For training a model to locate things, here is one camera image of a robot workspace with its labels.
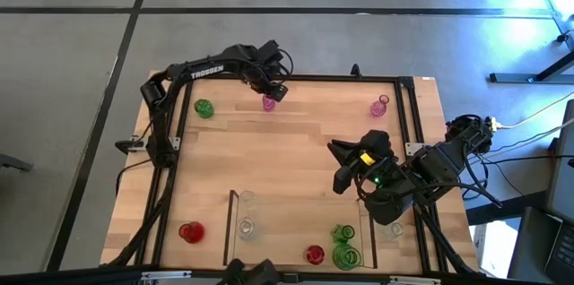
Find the wooden tabletop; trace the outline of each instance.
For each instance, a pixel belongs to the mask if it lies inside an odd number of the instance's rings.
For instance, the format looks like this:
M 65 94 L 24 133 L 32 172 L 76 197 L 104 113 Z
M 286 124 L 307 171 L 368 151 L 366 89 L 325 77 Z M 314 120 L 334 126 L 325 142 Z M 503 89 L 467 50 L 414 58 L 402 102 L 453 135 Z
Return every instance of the wooden tabletop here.
M 440 142 L 444 138 L 445 120 L 436 82 L 433 78 L 420 77 L 415 77 L 414 82 L 425 142 Z M 285 99 L 273 112 L 266 113 L 261 95 L 240 81 L 194 82 L 161 266 L 225 269 L 223 253 L 228 243 L 230 258 L 235 256 L 246 263 L 268 257 L 283 271 L 340 272 L 331 260 L 334 245 L 328 231 L 336 224 L 352 224 L 357 230 L 353 246 L 363 254 L 365 265 L 352 272 L 421 273 L 412 209 L 407 210 L 394 227 L 375 223 L 372 244 L 370 226 L 364 223 L 364 209 L 355 201 L 354 186 L 343 195 L 332 191 L 333 175 L 339 166 L 326 147 L 331 139 L 356 142 L 370 129 L 384 130 L 391 136 L 399 162 L 404 160 L 393 84 L 292 81 L 286 85 L 289 92 Z M 390 101 L 387 113 L 375 118 L 369 108 L 381 94 L 388 95 Z M 405 90 L 403 95 L 413 138 Z M 179 117 L 182 96 L 183 93 L 174 118 Z M 202 119 L 193 110 L 197 99 L 209 99 L 213 103 L 212 118 Z M 148 123 L 148 110 L 142 104 L 135 134 L 141 134 Z M 174 119 L 172 132 L 176 125 L 177 119 Z M 130 153 L 126 165 L 146 158 L 145 152 Z M 102 263 L 115 258 L 141 226 L 152 172 L 153 167 L 148 163 L 124 174 Z M 230 190 L 254 194 L 255 209 L 245 213 L 238 199 L 230 199 Z M 230 200 L 234 202 L 233 219 L 226 241 Z M 443 233 L 465 262 L 477 269 L 459 189 L 443 196 L 437 205 Z M 237 221 L 246 214 L 253 216 L 257 226 L 255 237 L 247 242 L 235 235 Z M 204 239 L 193 245 L 178 236 L 179 227 L 190 221 L 199 221 L 205 227 Z M 400 231 L 394 233 L 392 228 Z M 151 260 L 154 234 L 155 229 L 149 237 L 146 262 Z M 428 230 L 426 238 L 430 264 L 437 270 Z M 320 265 L 303 260 L 303 251 L 313 244 L 320 244 L 326 251 L 326 260 Z M 372 248 L 377 268 L 370 268 L 374 263 Z

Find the wooden table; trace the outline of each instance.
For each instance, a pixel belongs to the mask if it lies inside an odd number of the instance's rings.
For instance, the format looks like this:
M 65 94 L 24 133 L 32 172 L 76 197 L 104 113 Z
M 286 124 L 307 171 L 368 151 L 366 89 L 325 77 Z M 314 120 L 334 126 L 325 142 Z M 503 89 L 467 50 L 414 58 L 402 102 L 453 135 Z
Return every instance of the wooden table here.
M 433 78 L 420 77 L 415 77 L 414 82 L 425 142 L 442 141 L 445 120 L 436 83 Z M 225 268 L 223 252 L 230 190 L 238 194 L 248 190 L 263 198 L 279 196 L 289 199 L 285 203 L 296 203 L 293 199 L 298 197 L 306 201 L 324 199 L 325 203 L 352 203 L 356 199 L 354 186 L 343 195 L 332 191 L 333 174 L 339 166 L 326 147 L 331 139 L 354 142 L 359 141 L 370 129 L 385 130 L 391 136 L 392 148 L 399 162 L 404 160 L 404 143 L 393 84 L 287 82 L 286 85 L 289 93 L 284 101 L 278 103 L 273 112 L 266 113 L 261 106 L 261 96 L 240 81 L 194 82 L 162 249 L 162 267 L 192 270 Z M 369 107 L 380 94 L 388 95 L 390 102 L 387 104 L 387 113 L 383 117 L 374 118 L 369 114 Z M 179 117 L 182 95 L 183 91 L 174 118 Z M 405 108 L 410 109 L 405 89 L 403 95 Z M 193 103 L 197 99 L 209 99 L 213 103 L 215 115 L 212 118 L 201 119 L 193 110 Z M 414 136 L 410 111 L 406 111 L 406 114 L 409 133 Z M 142 104 L 135 134 L 142 133 L 148 120 L 147 108 Z M 177 119 L 174 121 L 172 132 L 175 132 L 177 125 Z M 146 158 L 145 152 L 130 153 L 126 164 Z M 140 227 L 152 171 L 153 167 L 148 163 L 124 174 L 101 256 L 102 263 L 116 257 Z M 444 234 L 465 262 L 477 269 L 459 189 L 453 189 L 443 196 L 437 205 Z M 316 208 L 309 209 L 309 212 L 314 212 L 312 216 L 295 215 L 289 223 L 267 221 L 269 226 L 278 227 L 265 230 L 265 236 L 273 237 L 275 241 L 274 246 L 265 247 L 264 254 L 270 258 L 282 259 L 282 255 L 287 255 L 284 253 L 294 250 L 300 253 L 303 263 L 303 250 L 311 245 L 306 239 L 326 241 L 324 236 L 330 236 L 324 235 L 325 228 L 331 229 L 337 217 L 341 220 L 350 218 L 350 213 L 345 213 L 345 210 L 334 209 L 319 215 L 316 211 Z M 204 239 L 194 245 L 187 244 L 178 236 L 180 225 L 192 220 L 200 221 L 206 229 Z M 396 238 L 388 237 L 388 227 L 376 223 L 374 225 L 378 267 L 358 267 L 352 272 L 422 272 L 412 209 L 406 211 L 397 222 L 402 225 L 404 232 Z M 315 232 L 312 228 L 311 231 L 307 227 L 301 228 L 309 224 L 317 225 L 317 229 L 323 231 L 320 235 L 310 234 Z M 294 233 L 301 229 L 305 229 L 307 234 L 304 237 L 294 237 Z M 146 250 L 146 262 L 151 259 L 154 234 L 153 229 Z M 437 270 L 434 244 L 428 230 L 426 238 L 432 269 Z M 331 248 L 325 250 L 326 261 L 330 261 Z M 281 263 L 278 269 L 340 272 L 332 263 L 318 266 Z

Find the gray floor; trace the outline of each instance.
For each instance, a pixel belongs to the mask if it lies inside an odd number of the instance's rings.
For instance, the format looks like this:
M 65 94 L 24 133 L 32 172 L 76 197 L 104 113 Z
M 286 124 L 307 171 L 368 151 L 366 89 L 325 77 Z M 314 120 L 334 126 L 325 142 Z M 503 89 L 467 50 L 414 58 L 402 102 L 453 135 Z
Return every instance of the gray floor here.
M 131 6 L 134 0 L 0 0 L 0 5 Z M 144 0 L 145 6 L 338 6 L 544 8 L 543 0 Z M 0 152 L 35 163 L 0 170 L 0 273 L 42 268 L 74 171 L 126 27 L 125 15 L 0 15 Z M 96 266 L 125 156 L 113 147 L 133 131 L 139 86 L 152 69 L 214 54 L 235 43 L 276 39 L 298 73 L 364 73 L 437 78 L 446 119 L 463 113 L 512 124 L 572 91 L 571 86 L 491 84 L 491 72 L 539 72 L 568 53 L 553 42 L 553 20 L 464 16 L 142 15 L 135 28 L 63 267 Z M 494 145 L 559 124 L 564 105 Z M 549 140 L 509 154 L 537 154 Z M 508 164 L 523 193 L 544 189 L 544 161 Z M 516 195 L 492 170 L 489 190 Z M 483 203 L 477 199 L 472 207 Z

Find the yellow sticker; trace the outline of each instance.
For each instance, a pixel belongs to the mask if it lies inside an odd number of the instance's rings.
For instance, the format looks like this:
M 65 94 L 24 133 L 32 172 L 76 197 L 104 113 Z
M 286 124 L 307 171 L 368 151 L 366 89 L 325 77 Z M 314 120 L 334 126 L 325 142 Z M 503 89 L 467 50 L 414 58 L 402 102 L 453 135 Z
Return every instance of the yellow sticker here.
M 361 155 L 361 160 L 362 160 L 363 162 L 365 162 L 365 164 L 367 164 L 367 165 L 369 165 L 369 166 L 371 166 L 371 165 L 373 165 L 373 164 L 375 163 L 375 160 L 372 159 L 371 156 L 369 156 L 369 154 L 367 154 L 367 153 L 363 153 L 363 154 Z

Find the green glass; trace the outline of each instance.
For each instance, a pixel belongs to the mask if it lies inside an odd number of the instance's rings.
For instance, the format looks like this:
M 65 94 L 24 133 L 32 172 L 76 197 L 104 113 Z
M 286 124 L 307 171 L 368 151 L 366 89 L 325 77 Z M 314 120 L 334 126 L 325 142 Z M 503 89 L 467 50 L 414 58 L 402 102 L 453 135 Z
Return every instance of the green glass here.
M 346 244 L 349 239 L 355 236 L 355 229 L 349 225 L 336 225 L 336 227 L 331 230 L 331 236 L 334 242 Z
M 194 109 L 201 118 L 209 118 L 213 116 L 213 105 L 211 101 L 207 99 L 199 99 L 196 101 Z
M 333 263 L 342 271 L 350 271 L 361 264 L 361 254 L 347 244 L 339 244 L 333 250 Z

